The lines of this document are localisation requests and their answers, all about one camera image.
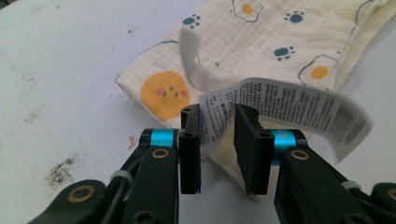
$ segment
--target cloth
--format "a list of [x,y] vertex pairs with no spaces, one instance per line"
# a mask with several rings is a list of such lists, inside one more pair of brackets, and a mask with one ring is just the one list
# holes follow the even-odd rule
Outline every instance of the cloth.
[[[366,46],[395,14],[392,0],[209,0],[133,60],[117,83],[173,128],[180,127],[180,109],[197,104],[200,94],[246,77],[338,92]],[[186,74],[180,56],[182,29],[200,40],[194,74]],[[209,158],[244,186],[232,137],[233,131],[225,134]]]

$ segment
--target fabric tag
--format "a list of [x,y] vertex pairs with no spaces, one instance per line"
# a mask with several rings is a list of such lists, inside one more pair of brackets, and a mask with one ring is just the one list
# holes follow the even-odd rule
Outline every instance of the fabric tag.
[[324,135],[339,160],[373,127],[364,110],[346,97],[266,78],[250,77],[231,87],[202,94],[199,104],[203,115],[203,151],[213,148],[227,126],[233,125],[235,104],[256,108],[260,119]]

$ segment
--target table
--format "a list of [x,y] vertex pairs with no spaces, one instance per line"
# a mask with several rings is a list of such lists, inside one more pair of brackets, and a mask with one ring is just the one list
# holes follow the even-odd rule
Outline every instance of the table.
[[[108,184],[147,127],[162,127],[115,84],[117,74],[205,0],[21,0],[0,10],[0,219],[25,223],[65,186]],[[370,193],[396,182],[396,20],[363,53],[343,90],[375,121],[335,168]],[[309,143],[328,150],[319,136]],[[200,195],[180,223],[279,223],[273,201],[247,197],[203,160]]]

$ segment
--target smiley face print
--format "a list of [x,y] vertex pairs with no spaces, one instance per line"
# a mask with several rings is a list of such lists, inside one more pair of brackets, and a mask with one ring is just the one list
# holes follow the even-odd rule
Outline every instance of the smiley face print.
[[183,77],[173,71],[150,76],[140,92],[142,103],[159,119],[168,120],[180,115],[190,104],[190,94]]

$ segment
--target paw print pattern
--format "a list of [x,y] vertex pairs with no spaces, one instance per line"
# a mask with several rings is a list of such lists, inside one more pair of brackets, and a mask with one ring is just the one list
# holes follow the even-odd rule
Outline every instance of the paw print pattern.
[[278,61],[282,61],[282,59],[289,59],[292,53],[295,53],[294,47],[290,46],[288,48],[276,49],[274,51],[275,56]]
[[300,22],[304,19],[304,13],[300,11],[294,11],[293,13],[286,14],[285,21],[291,21],[293,23]]
[[183,24],[189,25],[190,28],[193,29],[195,26],[200,25],[200,22],[199,22],[200,19],[201,19],[200,16],[193,14],[191,17],[188,17],[186,20],[184,20]]

